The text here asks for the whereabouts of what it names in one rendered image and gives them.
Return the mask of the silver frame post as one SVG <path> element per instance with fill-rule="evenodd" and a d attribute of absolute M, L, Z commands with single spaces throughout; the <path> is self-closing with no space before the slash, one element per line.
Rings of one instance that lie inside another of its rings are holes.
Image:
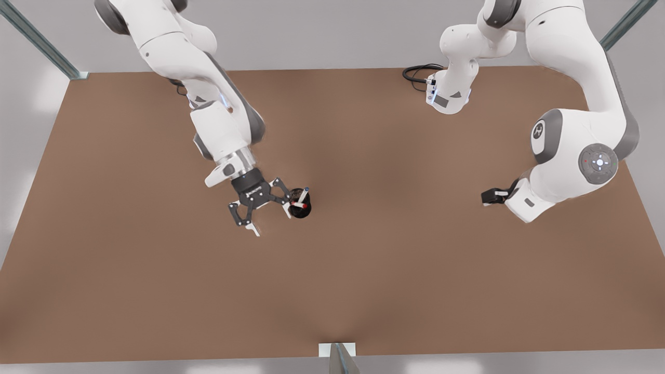
<path fill-rule="evenodd" d="M 617 21 L 617 23 L 600 40 L 600 45 L 609 51 L 615 44 L 655 6 L 658 0 L 637 0 L 632 7 Z"/>
<path fill-rule="evenodd" d="M 88 78 L 88 72 L 79 71 L 9 0 L 0 0 L 0 15 L 69 80 Z"/>
<path fill-rule="evenodd" d="M 318 356 L 329 359 L 328 374 L 361 374 L 354 361 L 356 343 L 319 343 Z"/>

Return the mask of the black pen holder cup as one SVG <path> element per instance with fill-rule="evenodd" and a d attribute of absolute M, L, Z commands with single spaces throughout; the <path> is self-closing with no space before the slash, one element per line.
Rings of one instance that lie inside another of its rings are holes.
<path fill-rule="evenodd" d="M 309 215 L 309 213 L 311 213 L 311 210 L 312 210 L 311 195 L 309 194 L 309 192 L 306 196 L 306 199 L 304 200 L 304 203 L 306 203 L 308 205 L 308 208 L 306 208 L 304 210 L 301 210 L 299 208 L 295 208 L 295 207 L 291 206 L 291 202 L 297 202 L 297 200 L 299 199 L 299 196 L 301 195 L 302 190 L 303 189 L 293 189 L 290 192 L 290 199 L 289 199 L 290 205 L 289 205 L 289 208 L 288 208 L 288 211 L 289 211 L 290 215 L 292 217 L 299 218 L 299 219 L 306 218 Z"/>

